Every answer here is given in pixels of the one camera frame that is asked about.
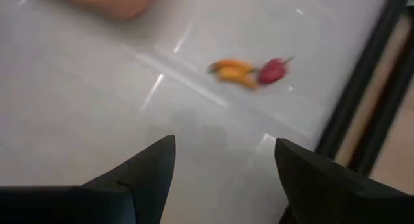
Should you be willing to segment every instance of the pepper stem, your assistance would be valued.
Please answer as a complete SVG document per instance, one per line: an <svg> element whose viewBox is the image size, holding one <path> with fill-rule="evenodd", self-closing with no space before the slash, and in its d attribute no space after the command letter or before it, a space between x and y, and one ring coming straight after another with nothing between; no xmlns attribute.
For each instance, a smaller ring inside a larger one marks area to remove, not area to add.
<svg viewBox="0 0 414 224"><path fill-rule="evenodd" d="M283 62L283 64L285 65L285 64L287 64L287 63L289 63L291 60L293 60L295 58L295 56L289 56L284 62Z"/></svg>

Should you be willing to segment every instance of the orange object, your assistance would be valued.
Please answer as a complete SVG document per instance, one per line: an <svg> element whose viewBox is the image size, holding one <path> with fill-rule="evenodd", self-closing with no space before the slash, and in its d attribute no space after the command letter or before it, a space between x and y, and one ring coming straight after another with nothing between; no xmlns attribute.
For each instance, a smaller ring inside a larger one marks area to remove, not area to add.
<svg viewBox="0 0 414 224"><path fill-rule="evenodd" d="M249 89L257 88L257 82L240 67L221 67L217 77L220 81L238 83Z"/></svg>
<svg viewBox="0 0 414 224"><path fill-rule="evenodd" d="M218 62L215 62L212 66L214 69L220 69L223 67L237 67L242 69L246 73L252 72L254 70L253 65L238 59L219 60Z"/></svg>
<svg viewBox="0 0 414 224"><path fill-rule="evenodd" d="M107 16L126 21L145 11L153 0L70 0Z"/></svg>

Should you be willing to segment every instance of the white surface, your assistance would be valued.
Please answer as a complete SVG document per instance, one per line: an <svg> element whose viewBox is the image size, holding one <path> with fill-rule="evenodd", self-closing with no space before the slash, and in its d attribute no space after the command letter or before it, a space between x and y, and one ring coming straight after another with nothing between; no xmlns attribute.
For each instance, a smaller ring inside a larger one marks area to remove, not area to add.
<svg viewBox="0 0 414 224"><path fill-rule="evenodd" d="M276 137L314 149L385 0L157 0L116 24L57 0L0 0L0 185L82 184L167 134L163 223L276 223ZM219 58L295 55L252 93Z"/></svg>

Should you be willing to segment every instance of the red chili pepper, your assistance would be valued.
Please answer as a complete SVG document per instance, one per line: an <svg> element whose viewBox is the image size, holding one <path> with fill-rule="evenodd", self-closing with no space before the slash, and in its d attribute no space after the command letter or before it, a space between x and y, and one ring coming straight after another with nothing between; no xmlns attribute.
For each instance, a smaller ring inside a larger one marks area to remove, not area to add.
<svg viewBox="0 0 414 224"><path fill-rule="evenodd" d="M261 85L270 85L287 74L286 64L292 60L290 57L286 61L283 61L281 58L271 59L267 64L260 70L258 82Z"/></svg>

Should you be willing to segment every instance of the chili pepper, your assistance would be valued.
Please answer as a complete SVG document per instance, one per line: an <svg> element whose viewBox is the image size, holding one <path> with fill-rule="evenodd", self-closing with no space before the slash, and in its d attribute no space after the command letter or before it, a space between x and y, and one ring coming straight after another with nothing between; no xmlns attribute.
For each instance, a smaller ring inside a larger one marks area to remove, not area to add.
<svg viewBox="0 0 414 224"><path fill-rule="evenodd" d="M253 65L250 65L248 62L231 58L219 60L218 62L215 62L212 67L214 71L223 67L236 67L245 73L250 73L254 70Z"/></svg>
<svg viewBox="0 0 414 224"><path fill-rule="evenodd" d="M256 79L249 76L249 71L244 67L220 67L214 71L220 81L239 83L251 90L258 86Z"/></svg>
<svg viewBox="0 0 414 224"><path fill-rule="evenodd" d="M283 61L281 58L271 59L266 65L260 70L258 82L261 85L270 85L287 74L287 64L291 61L293 57L289 57L287 60Z"/></svg>

